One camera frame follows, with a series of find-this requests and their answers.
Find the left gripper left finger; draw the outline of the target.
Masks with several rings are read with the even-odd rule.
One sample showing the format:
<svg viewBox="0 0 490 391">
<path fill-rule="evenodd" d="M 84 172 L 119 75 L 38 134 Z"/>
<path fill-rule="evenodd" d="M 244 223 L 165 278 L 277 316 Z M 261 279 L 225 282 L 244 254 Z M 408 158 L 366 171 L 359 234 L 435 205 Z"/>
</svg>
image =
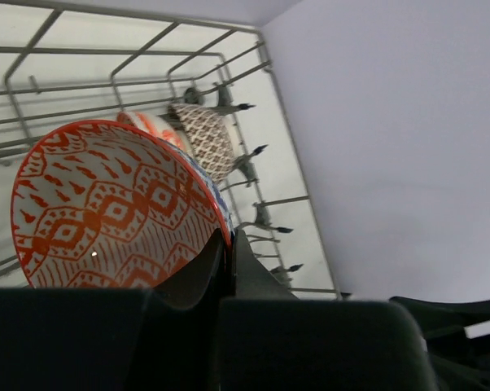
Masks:
<svg viewBox="0 0 490 391">
<path fill-rule="evenodd" d="M 0 288 L 0 390 L 215 390 L 225 246 L 154 288 Z"/>
</svg>

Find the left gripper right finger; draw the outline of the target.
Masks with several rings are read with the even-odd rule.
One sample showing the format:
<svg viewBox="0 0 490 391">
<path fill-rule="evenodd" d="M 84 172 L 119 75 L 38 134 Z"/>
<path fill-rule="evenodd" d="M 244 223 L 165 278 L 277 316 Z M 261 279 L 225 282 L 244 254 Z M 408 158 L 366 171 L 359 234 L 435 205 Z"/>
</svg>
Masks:
<svg viewBox="0 0 490 391">
<path fill-rule="evenodd" d="M 220 305 L 224 390 L 434 390 L 417 324 L 382 301 L 299 299 L 233 242 L 235 294 Z"/>
</svg>

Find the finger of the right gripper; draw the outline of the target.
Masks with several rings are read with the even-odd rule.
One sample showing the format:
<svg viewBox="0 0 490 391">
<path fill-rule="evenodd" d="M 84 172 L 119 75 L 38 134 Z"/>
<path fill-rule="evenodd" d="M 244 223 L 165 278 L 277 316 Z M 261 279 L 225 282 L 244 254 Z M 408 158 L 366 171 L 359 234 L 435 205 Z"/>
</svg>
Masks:
<svg viewBox="0 0 490 391">
<path fill-rule="evenodd" d="M 419 326 L 440 390 L 490 390 L 490 334 L 466 328 L 490 321 L 490 300 L 469 303 L 392 297 Z"/>
</svg>

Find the orange floral bowl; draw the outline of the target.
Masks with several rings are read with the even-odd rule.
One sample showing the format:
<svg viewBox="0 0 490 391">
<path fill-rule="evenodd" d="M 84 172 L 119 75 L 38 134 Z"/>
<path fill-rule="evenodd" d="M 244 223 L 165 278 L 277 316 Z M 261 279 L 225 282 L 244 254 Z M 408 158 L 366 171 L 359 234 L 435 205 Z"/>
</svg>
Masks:
<svg viewBox="0 0 490 391">
<path fill-rule="evenodd" d="M 163 139 L 184 152 L 189 151 L 186 136 L 181 131 L 176 131 L 161 117 L 144 112 L 120 111 L 116 115 L 116 120 L 122 124 L 139 128 L 155 138 Z"/>
</svg>

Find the grey patterned bowl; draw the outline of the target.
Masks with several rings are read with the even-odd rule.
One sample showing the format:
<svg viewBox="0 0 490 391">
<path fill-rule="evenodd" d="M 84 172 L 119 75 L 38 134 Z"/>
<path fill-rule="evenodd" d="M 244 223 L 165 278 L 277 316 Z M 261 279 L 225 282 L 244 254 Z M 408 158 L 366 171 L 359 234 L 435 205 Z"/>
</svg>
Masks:
<svg viewBox="0 0 490 391">
<path fill-rule="evenodd" d="M 194 158 L 215 183 L 225 180 L 234 167 L 235 154 L 223 117 L 211 108 L 171 103 L 168 114 L 178 120 Z"/>
</svg>

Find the grey wire dish rack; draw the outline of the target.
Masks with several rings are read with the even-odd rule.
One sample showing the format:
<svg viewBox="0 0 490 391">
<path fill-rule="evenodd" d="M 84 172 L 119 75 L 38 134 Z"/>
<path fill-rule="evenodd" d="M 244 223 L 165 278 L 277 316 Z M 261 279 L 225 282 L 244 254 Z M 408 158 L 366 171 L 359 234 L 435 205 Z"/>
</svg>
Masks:
<svg viewBox="0 0 490 391">
<path fill-rule="evenodd" d="M 255 255 L 297 296 L 346 300 L 317 224 L 263 34 L 51 1 L 0 1 L 0 287 L 25 287 L 7 224 L 14 172 L 43 134 L 171 103 L 226 113 L 238 168 L 221 184 Z"/>
</svg>

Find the red patterned bowl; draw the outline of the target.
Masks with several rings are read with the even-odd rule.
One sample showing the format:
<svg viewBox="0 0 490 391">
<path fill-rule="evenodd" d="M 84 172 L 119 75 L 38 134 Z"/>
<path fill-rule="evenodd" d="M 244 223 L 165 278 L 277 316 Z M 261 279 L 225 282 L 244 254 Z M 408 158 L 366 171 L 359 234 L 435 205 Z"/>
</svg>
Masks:
<svg viewBox="0 0 490 391">
<path fill-rule="evenodd" d="M 130 125 L 73 122 L 42 137 L 11 193 L 11 233 L 34 288 L 153 288 L 233 225 L 184 151 Z"/>
</svg>

